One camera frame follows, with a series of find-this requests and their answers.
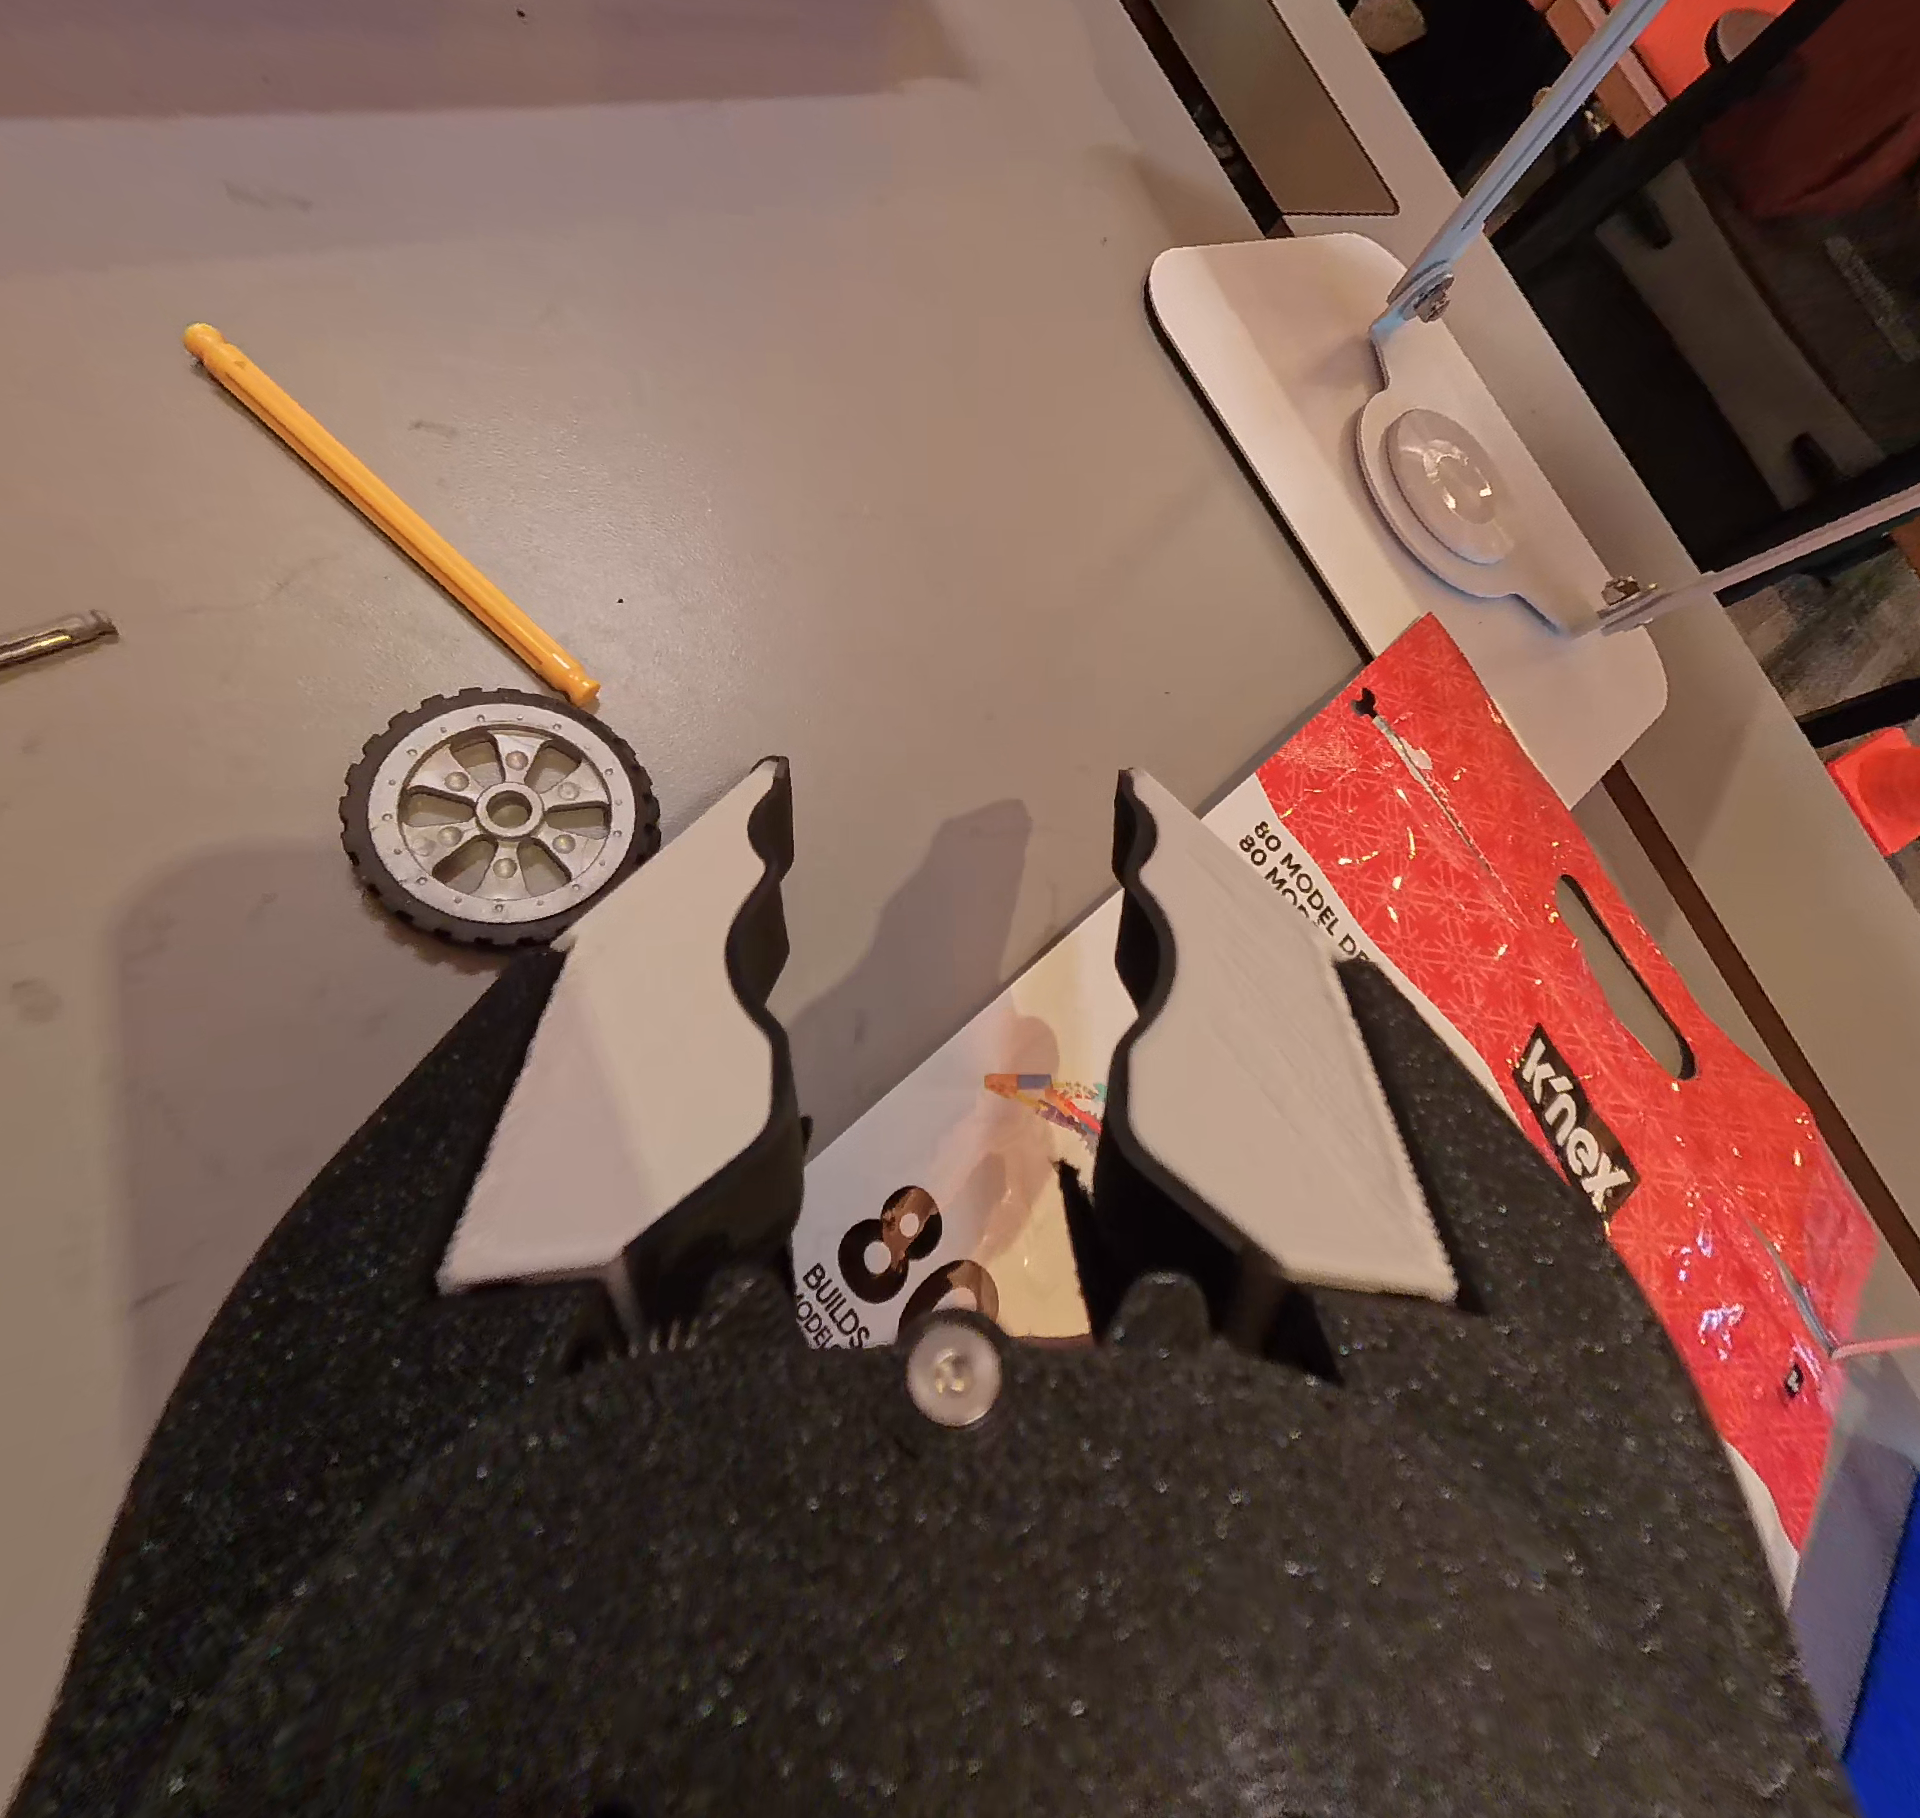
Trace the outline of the blue plastic bin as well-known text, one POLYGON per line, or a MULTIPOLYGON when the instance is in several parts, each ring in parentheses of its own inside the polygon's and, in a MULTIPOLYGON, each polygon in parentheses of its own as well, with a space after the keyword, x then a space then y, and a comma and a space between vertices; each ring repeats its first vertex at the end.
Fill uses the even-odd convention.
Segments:
POLYGON ((1918 1619, 1890 1606, 1862 1678, 1845 1771, 1862 1817, 1918 1817, 1918 1619))

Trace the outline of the grey toy wheel black tire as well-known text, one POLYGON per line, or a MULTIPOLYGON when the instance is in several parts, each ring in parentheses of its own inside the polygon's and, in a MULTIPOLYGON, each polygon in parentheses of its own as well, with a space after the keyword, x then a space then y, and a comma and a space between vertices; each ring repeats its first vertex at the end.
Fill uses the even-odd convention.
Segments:
POLYGON ((661 847, 653 785, 603 722, 516 689, 397 712, 338 798, 358 884, 470 949, 558 942, 661 847))

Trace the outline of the K'nex building set booklet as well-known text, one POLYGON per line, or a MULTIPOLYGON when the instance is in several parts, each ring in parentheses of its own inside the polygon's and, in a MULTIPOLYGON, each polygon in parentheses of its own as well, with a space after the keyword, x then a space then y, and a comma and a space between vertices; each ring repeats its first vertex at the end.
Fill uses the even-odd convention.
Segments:
MULTIPOLYGON (((1600 1217, 1734 1459, 1782 1594, 1810 1544, 1878 1234, 1808 1107, 1695 1003, 1446 629, 1406 629, 1204 820, 1378 963, 1600 1217)), ((797 1326, 888 1345, 940 1294, 1079 1336, 1133 1001, 1111 895, 809 1164, 797 1326)))

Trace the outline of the grey rod with yellow connector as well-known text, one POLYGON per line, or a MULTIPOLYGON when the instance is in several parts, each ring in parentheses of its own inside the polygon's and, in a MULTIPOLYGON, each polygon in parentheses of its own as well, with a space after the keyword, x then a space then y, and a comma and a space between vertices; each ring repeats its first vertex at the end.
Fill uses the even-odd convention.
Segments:
POLYGON ((117 640, 117 624, 101 610, 84 610, 35 629, 6 634, 0 645, 2 677, 117 640))

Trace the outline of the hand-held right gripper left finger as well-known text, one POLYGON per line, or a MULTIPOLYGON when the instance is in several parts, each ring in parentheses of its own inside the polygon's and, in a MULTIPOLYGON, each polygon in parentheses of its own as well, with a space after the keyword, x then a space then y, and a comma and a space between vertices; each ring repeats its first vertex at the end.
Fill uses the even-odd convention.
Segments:
POLYGON ((599 1282, 662 1345, 720 1276, 782 1269, 805 1153, 772 1016, 794 856, 791 768, 767 756, 564 935, 444 1294, 599 1282))

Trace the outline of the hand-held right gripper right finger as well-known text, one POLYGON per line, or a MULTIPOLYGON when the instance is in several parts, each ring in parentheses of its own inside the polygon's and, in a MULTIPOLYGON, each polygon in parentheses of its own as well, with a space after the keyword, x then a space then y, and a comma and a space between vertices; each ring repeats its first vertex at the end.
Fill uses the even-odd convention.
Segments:
POLYGON ((1334 952, 1158 780, 1117 777, 1117 981, 1093 1175, 1093 1324, 1147 1277, 1284 1356, 1308 1287, 1458 1306, 1334 952))

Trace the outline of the long orange rod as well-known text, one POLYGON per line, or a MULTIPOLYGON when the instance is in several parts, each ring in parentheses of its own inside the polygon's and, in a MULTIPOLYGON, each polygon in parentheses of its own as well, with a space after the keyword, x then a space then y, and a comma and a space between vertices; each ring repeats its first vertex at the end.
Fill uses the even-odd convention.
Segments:
POLYGON ((185 349, 230 398, 260 420, 327 486, 349 501, 403 557, 417 565, 494 640, 508 650, 548 689, 572 706, 595 702, 599 680, 564 651, 507 593, 500 593, 467 555, 461 555, 422 513, 371 471, 309 411, 277 387, 254 358, 216 327, 193 323, 181 331, 185 349))

